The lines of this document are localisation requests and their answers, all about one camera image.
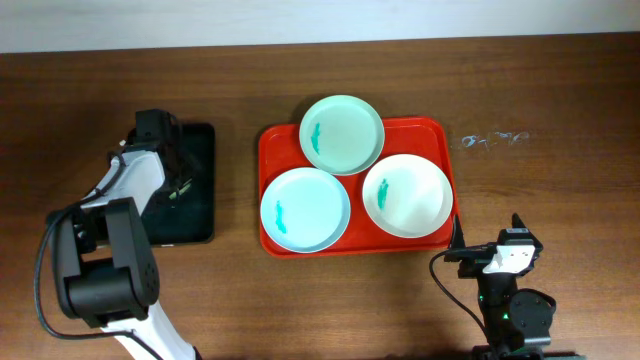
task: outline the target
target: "wooden table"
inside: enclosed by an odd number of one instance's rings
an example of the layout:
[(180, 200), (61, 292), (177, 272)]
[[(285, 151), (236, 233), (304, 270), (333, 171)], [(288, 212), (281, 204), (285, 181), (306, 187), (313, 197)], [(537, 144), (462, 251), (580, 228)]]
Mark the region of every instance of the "wooden table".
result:
[[(45, 214), (94, 185), (134, 112), (153, 107), (217, 131), (214, 241), (154, 251), (161, 303), (205, 359), (369, 359), (482, 344), (430, 279), (435, 252), (286, 261), (261, 248), (258, 137), (337, 93), (383, 117), (443, 125), (468, 243), (494, 241), (521, 214), (545, 250), (520, 284), (558, 301), (548, 350), (640, 356), (640, 34), (2, 55), (3, 355), (127, 357), (114, 340), (64, 342), (40, 328), (33, 262)], [(496, 132), (526, 135), (509, 145)], [(48, 317), (87, 331), (60, 312), (49, 266)], [(456, 279), (452, 264), (437, 271), (477, 311), (476, 284)]]

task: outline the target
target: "light blue plate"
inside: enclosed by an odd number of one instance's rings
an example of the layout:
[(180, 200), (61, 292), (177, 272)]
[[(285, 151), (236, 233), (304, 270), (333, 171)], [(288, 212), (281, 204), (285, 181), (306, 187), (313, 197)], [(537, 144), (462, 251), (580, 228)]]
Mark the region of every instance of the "light blue plate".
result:
[(278, 176), (262, 196), (260, 219), (283, 248), (312, 253), (333, 245), (347, 229), (349, 195), (331, 174), (298, 168)]
[(384, 126), (363, 100), (335, 95), (313, 104), (300, 124), (300, 147), (318, 169), (357, 174), (371, 166), (384, 146)]

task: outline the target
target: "white plate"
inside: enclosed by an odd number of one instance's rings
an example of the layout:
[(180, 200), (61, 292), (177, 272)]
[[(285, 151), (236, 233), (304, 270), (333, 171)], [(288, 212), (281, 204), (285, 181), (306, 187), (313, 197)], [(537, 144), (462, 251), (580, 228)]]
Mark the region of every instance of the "white plate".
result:
[(371, 105), (348, 95), (315, 103), (300, 124), (300, 146), (318, 169), (353, 175), (371, 166), (384, 145), (382, 119)]
[(262, 196), (260, 219), (278, 245), (312, 253), (333, 245), (347, 229), (351, 204), (344, 186), (325, 171), (289, 170)]
[(382, 230), (417, 238), (438, 230), (453, 207), (447, 176), (416, 155), (394, 155), (379, 161), (362, 187), (367, 214)]

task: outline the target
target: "white background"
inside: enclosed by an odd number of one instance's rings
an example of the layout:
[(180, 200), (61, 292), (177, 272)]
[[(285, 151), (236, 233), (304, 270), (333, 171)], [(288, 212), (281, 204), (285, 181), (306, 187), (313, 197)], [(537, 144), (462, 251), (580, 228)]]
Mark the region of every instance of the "white background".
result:
[(0, 0), (0, 52), (640, 30), (640, 0)]

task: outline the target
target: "red tray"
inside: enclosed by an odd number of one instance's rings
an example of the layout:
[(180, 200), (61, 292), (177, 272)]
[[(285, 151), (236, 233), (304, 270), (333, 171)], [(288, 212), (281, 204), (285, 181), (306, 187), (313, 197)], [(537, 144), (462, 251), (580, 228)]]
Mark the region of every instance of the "red tray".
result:
[[(453, 209), (447, 221), (433, 234), (404, 239), (380, 229), (367, 215), (362, 203), (362, 183), (369, 170), (356, 175), (337, 176), (351, 201), (349, 226), (342, 237), (329, 248), (311, 254), (299, 254), (276, 244), (260, 224), (260, 242), (271, 255), (279, 258), (304, 258), (327, 255), (367, 254), (392, 251), (443, 249), (449, 245), (453, 231), (453, 216), (459, 213), (453, 184), (447, 141), (442, 127), (427, 117), (402, 117), (383, 120), (385, 143), (378, 160), (396, 154), (422, 156), (445, 173), (453, 189)], [(260, 137), (260, 199), (265, 189), (278, 175), (299, 167), (313, 167), (300, 148), (298, 125), (277, 125)]]

